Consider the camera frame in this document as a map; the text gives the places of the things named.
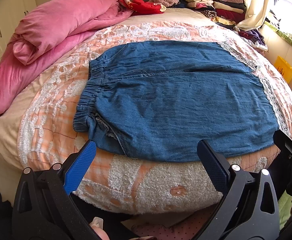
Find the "cabinet handle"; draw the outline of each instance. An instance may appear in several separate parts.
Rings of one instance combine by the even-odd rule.
[[[0,37],[2,37],[2,32],[0,31]]]

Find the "blue denim shorts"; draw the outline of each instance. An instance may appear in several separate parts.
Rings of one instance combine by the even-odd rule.
[[[278,123],[251,72],[214,42],[116,46],[90,61],[74,130],[151,161],[198,161],[201,139],[226,157],[252,153],[273,144]]]

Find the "lace trim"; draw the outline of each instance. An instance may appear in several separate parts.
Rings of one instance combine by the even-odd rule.
[[[244,63],[246,66],[250,67],[253,71],[256,71],[257,69],[260,69],[260,65],[258,65],[255,61],[251,59],[247,59],[243,57],[238,51],[236,51],[234,48],[232,48],[226,41],[224,42],[218,42],[218,44],[226,51],[228,51],[232,56],[236,58],[236,60],[239,60],[240,62]],[[280,110],[280,108],[277,105],[277,99],[275,94],[273,93],[273,89],[269,83],[269,81],[265,78],[262,78],[258,76],[256,73],[255,75],[259,78],[261,84],[264,87],[264,93],[270,103],[270,105],[273,107],[273,111],[275,113],[277,123],[279,125],[279,129],[282,130],[285,134],[290,136],[290,133],[287,128],[287,124],[285,122],[285,119],[283,118],[283,114]]]

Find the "cream curtain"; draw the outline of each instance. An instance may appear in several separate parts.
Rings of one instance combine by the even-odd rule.
[[[269,0],[245,0],[247,6],[246,16],[243,21],[236,25],[236,30],[240,28],[244,31],[249,31],[259,28],[266,17],[269,10]]]

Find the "mattress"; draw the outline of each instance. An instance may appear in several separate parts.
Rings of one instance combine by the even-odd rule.
[[[110,47],[145,40],[227,41],[240,54],[238,60],[258,64],[255,74],[264,82],[281,129],[292,137],[292,92],[268,60],[203,15],[169,8],[161,15],[133,16],[98,31],[43,72],[0,117],[0,155],[19,169],[40,170],[77,152],[87,134],[74,132],[72,120],[89,60]],[[228,160],[259,171],[278,151],[271,146]],[[75,194],[99,208],[130,214],[194,211],[221,198],[200,162],[155,163],[100,149]]]

